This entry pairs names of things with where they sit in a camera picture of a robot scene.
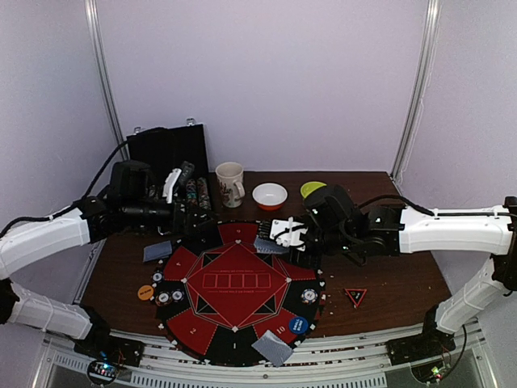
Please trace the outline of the grey card deck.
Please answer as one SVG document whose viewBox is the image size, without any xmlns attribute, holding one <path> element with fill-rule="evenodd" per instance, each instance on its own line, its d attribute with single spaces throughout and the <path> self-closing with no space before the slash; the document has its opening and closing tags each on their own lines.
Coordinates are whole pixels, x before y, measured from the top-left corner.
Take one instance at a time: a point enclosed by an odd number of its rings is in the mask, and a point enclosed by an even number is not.
<svg viewBox="0 0 517 388">
<path fill-rule="evenodd" d="M 263 254 L 283 255 L 289 252 L 287 247 L 282 247 L 270 239 L 257 237 L 254 241 L 255 250 Z"/>
</svg>

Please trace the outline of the blue small blind button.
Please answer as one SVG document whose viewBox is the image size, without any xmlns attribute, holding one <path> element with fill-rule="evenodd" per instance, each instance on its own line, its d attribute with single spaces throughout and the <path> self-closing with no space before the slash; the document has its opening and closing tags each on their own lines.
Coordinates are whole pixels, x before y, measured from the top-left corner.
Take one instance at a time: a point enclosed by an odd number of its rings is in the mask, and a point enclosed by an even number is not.
<svg viewBox="0 0 517 388">
<path fill-rule="evenodd" d="M 296 316 L 290 319 L 288 323 L 288 328 L 291 333 L 296 335 L 302 335 L 309 329 L 309 322 L 304 317 Z"/>
</svg>

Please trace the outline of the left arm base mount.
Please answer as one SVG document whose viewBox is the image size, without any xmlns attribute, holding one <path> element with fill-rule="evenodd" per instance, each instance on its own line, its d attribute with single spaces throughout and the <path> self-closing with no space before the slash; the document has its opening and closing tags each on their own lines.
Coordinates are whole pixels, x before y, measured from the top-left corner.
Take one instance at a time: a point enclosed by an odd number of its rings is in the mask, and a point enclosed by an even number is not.
<svg viewBox="0 0 517 388">
<path fill-rule="evenodd" d="M 75 352 L 119 366 L 138 367 L 145 349 L 141 341 L 113 335 L 99 338 L 88 335 L 85 339 L 73 339 L 73 342 Z"/>
</svg>

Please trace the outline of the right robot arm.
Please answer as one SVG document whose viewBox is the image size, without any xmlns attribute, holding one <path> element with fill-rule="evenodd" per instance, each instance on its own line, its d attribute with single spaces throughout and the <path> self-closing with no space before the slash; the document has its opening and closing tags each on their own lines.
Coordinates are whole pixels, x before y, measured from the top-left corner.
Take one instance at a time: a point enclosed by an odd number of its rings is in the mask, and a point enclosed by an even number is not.
<svg viewBox="0 0 517 388">
<path fill-rule="evenodd" d="M 426 209 L 401 197 L 402 206 L 366 201 L 363 212 L 343 187 L 325 185 L 303 200 L 306 217 L 289 218 L 271 238 L 300 251 L 297 263 L 309 256 L 343 255 L 357 265 L 372 256 L 398 256 L 420 251 L 485 252 L 489 258 L 460 291 L 426 314 L 414 350 L 432 356 L 473 316 L 497 297 L 516 291 L 516 199 L 483 209 Z"/>
</svg>

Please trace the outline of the orange big blind button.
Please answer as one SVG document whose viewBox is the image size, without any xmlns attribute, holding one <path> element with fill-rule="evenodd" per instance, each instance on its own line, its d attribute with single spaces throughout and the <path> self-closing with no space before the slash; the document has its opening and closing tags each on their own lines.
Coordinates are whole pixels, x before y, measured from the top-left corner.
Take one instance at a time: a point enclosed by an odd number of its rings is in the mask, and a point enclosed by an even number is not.
<svg viewBox="0 0 517 388">
<path fill-rule="evenodd" d="M 141 301 L 151 301 L 154 297 L 154 287 L 152 285 L 142 285 L 137 290 L 137 297 Z"/>
</svg>

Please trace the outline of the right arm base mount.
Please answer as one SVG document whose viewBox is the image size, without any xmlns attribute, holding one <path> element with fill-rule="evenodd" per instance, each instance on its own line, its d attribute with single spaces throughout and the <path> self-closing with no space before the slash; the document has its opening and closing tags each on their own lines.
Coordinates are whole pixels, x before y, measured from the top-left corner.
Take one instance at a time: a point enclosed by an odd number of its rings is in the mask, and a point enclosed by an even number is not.
<svg viewBox="0 0 517 388">
<path fill-rule="evenodd" d="M 454 335 L 440 331 L 391 339 L 385 346 L 391 365 L 402 365 L 441 356 L 445 349 L 448 351 L 456 349 Z"/>
</svg>

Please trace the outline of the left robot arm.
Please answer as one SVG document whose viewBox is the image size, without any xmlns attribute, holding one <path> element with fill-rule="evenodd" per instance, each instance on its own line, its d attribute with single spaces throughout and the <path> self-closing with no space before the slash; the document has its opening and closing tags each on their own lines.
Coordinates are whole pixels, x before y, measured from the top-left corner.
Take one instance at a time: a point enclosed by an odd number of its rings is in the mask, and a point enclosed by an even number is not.
<svg viewBox="0 0 517 388">
<path fill-rule="evenodd" d="M 97 195 L 86 194 L 45 217 L 21 217 L 1 232 L 1 322 L 83 340 L 99 359 L 116 352 L 109 326 L 93 310 L 64 304 L 14 283 L 18 270 L 73 247 L 96 243 L 128 227 L 156 227 L 189 235 L 212 220 L 208 210 L 177 196 L 195 167 L 183 162 L 163 184 L 152 185 L 148 164 L 117 162 L 109 184 Z"/>
</svg>

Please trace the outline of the stack of poker chips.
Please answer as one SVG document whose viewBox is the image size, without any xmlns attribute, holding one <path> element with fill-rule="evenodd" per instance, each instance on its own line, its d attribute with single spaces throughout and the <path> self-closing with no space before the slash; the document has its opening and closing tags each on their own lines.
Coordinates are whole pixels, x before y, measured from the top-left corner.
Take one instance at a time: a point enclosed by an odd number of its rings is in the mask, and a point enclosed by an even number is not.
<svg viewBox="0 0 517 388">
<path fill-rule="evenodd" d="M 306 305 L 312 305 L 317 301 L 318 293 L 315 289 L 304 289 L 301 293 L 301 302 Z"/>
</svg>

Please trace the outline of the poker chip stack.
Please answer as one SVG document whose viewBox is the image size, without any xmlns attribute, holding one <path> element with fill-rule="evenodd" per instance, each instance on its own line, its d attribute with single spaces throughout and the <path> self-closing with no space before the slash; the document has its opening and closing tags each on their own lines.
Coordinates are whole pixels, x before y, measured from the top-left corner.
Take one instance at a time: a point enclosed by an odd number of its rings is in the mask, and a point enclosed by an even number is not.
<svg viewBox="0 0 517 388">
<path fill-rule="evenodd" d="M 170 298 L 171 298 L 171 301 L 174 303 L 181 302 L 185 298 L 184 292 L 181 291 L 180 289 L 176 289 L 175 291 L 173 291 L 170 294 Z"/>
<path fill-rule="evenodd" d="M 167 306 L 171 301 L 172 297 L 168 292 L 160 292 L 155 298 L 157 306 Z"/>
<path fill-rule="evenodd" d="M 160 272 L 155 272 L 152 278 L 154 282 L 160 282 L 163 279 L 163 275 Z"/>
</svg>

